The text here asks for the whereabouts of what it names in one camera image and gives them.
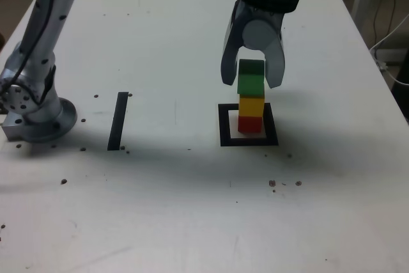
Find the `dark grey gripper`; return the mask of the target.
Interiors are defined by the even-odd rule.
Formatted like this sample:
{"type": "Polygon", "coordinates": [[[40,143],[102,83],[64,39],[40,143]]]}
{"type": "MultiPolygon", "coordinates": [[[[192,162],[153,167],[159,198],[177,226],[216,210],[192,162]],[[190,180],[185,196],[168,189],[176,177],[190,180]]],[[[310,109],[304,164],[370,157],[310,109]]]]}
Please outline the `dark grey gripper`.
{"type": "Polygon", "coordinates": [[[238,50],[244,46],[261,51],[265,56],[265,78],[270,88],[282,84],[285,71],[285,57],[280,34],[284,19],[283,13],[267,12],[238,0],[235,2],[226,29],[223,53],[220,64],[222,82],[232,85],[236,78],[236,59],[238,50]],[[240,25],[240,16],[251,20],[240,25]]]}

